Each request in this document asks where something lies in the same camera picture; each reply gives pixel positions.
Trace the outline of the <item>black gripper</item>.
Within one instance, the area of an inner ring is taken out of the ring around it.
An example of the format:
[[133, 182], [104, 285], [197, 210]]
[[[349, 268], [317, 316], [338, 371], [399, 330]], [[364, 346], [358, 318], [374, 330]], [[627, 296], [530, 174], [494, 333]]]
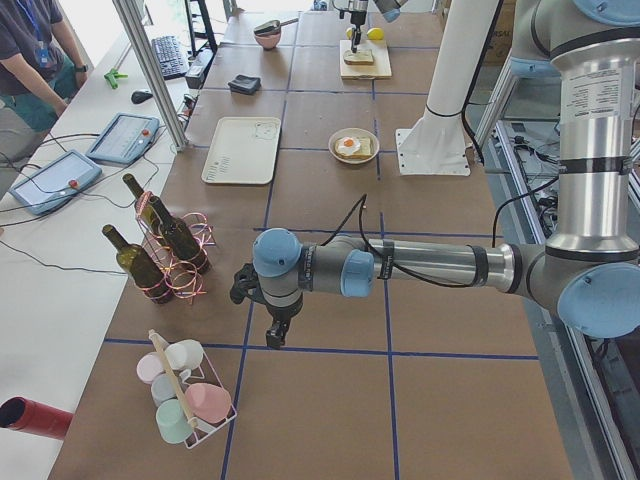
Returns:
[[358, 51], [361, 41], [361, 27], [366, 22], [368, 11], [367, 0], [334, 0], [333, 8], [339, 12], [339, 18], [344, 19], [349, 16], [349, 22], [353, 26], [349, 30], [350, 50], [352, 53]]
[[265, 332], [266, 346], [281, 349], [286, 345], [286, 334], [290, 323], [302, 309], [302, 292], [294, 291], [279, 300], [267, 294], [261, 287], [259, 275], [251, 263], [245, 263], [234, 274], [229, 296], [234, 304], [241, 304], [245, 298], [266, 307], [272, 317], [272, 324]]

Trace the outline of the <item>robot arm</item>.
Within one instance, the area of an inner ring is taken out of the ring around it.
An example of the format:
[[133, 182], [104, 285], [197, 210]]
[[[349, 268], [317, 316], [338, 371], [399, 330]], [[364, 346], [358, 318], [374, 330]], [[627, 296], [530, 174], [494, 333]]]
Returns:
[[[368, 0], [347, 0], [340, 1], [338, 4], [331, 2], [332, 6], [338, 10], [340, 19], [343, 19], [346, 14], [350, 16], [352, 53], [358, 51], [361, 42], [361, 28], [366, 22], [368, 3]], [[401, 7], [405, 3], [405, 0], [374, 0], [376, 8], [387, 22], [393, 22], [399, 17]]]
[[626, 226], [639, 5], [521, 1], [514, 27], [514, 63], [527, 74], [550, 64], [561, 78], [559, 220], [551, 237], [483, 248], [343, 235], [312, 244], [282, 228], [264, 231], [230, 297], [267, 308], [270, 347], [284, 344], [305, 292], [365, 297], [375, 279], [402, 276], [516, 294], [591, 337], [638, 327], [639, 247]]

